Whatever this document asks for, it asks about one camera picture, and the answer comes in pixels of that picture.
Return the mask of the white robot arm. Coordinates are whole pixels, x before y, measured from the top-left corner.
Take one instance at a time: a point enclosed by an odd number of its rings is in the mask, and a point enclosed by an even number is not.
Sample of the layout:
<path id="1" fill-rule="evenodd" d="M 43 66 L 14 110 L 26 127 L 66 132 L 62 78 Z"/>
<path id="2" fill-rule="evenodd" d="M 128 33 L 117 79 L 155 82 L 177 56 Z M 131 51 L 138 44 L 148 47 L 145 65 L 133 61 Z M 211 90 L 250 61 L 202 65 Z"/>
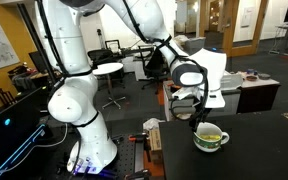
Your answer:
<path id="1" fill-rule="evenodd" d="M 98 174 L 117 155 L 103 115 L 93 105 L 98 81 L 80 30 L 81 17 L 104 6 L 111 7 L 143 42 L 160 50 L 173 82 L 199 99 L 197 113 L 190 119 L 192 126 L 197 126 L 208 110 L 225 106 L 221 79 L 226 55 L 206 49 L 189 55 L 181 50 L 167 31 L 156 0 L 35 0 L 48 61 L 63 75 L 52 92 L 48 110 L 56 120 L 72 124 L 81 136 L 67 162 L 72 174 Z"/>

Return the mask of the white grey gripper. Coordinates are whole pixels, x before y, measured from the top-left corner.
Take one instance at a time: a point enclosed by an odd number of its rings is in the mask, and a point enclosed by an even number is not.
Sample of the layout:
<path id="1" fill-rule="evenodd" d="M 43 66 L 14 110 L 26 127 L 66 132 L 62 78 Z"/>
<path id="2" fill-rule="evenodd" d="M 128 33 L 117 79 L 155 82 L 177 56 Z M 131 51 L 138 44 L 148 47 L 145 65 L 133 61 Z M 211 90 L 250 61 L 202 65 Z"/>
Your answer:
<path id="1" fill-rule="evenodd" d="M 171 114 L 178 120 L 174 106 L 175 101 L 182 100 L 187 96 L 194 97 L 197 102 L 191 107 L 195 112 L 189 117 L 189 126 L 193 132 L 196 131 L 201 119 L 205 118 L 213 108 L 225 106 L 225 100 L 221 93 L 221 79 L 223 72 L 173 72 L 173 82 L 180 86 L 180 89 L 172 94 L 173 100 L 170 105 Z"/>

